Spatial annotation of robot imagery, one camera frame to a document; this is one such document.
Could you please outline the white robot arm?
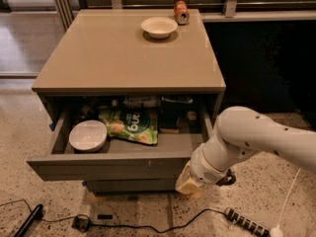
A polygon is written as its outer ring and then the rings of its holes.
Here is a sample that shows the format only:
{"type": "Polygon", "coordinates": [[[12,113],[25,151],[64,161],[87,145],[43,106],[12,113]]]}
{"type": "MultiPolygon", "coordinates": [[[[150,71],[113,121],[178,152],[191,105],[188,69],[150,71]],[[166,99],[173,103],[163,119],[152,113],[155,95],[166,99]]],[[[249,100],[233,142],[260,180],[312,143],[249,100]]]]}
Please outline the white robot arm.
{"type": "Polygon", "coordinates": [[[190,195],[206,184],[236,182],[230,168],[262,151],[270,152],[312,174],[316,173],[316,132],[282,125],[245,107],[230,107],[216,120],[209,140],[192,154],[176,182],[190,195]]]}

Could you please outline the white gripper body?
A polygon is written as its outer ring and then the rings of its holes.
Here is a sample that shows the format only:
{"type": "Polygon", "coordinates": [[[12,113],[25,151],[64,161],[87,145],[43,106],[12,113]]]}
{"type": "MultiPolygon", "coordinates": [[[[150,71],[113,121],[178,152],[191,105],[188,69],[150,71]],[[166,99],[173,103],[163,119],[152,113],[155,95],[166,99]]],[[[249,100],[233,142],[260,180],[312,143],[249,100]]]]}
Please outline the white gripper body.
{"type": "Polygon", "coordinates": [[[194,151],[190,174],[198,184],[230,186],[236,182],[227,150],[216,143],[203,143],[194,151]]]}

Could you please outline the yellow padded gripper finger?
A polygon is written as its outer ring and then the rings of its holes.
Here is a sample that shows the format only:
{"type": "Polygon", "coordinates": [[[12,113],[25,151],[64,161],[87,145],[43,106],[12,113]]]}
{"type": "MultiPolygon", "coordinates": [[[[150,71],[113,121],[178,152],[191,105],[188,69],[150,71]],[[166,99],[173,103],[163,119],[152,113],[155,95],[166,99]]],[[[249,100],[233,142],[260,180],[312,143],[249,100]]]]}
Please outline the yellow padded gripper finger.
{"type": "Polygon", "coordinates": [[[176,182],[175,190],[183,195],[191,195],[199,193],[200,187],[201,184],[191,175],[191,166],[188,162],[176,182]]]}

